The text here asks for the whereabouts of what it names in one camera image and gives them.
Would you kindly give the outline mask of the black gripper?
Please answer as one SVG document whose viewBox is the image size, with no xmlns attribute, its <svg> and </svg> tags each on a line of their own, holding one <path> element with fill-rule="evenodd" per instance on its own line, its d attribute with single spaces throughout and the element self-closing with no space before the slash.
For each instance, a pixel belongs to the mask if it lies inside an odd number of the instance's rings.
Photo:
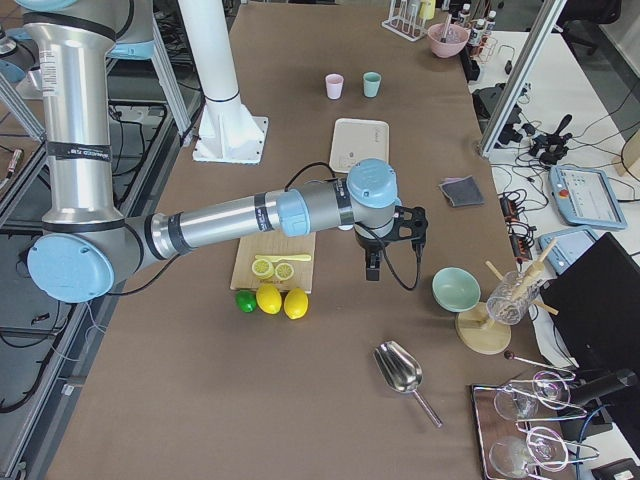
<svg viewBox="0 0 640 480">
<path fill-rule="evenodd" d="M 396 205 L 390 222 L 383 227 L 356 224 L 356 241 L 365 250 L 365 277 L 367 281 L 380 279 L 381 252 L 388 245 L 410 241 L 416 253 L 426 245 L 428 220 L 421 206 L 413 208 Z"/>
</svg>

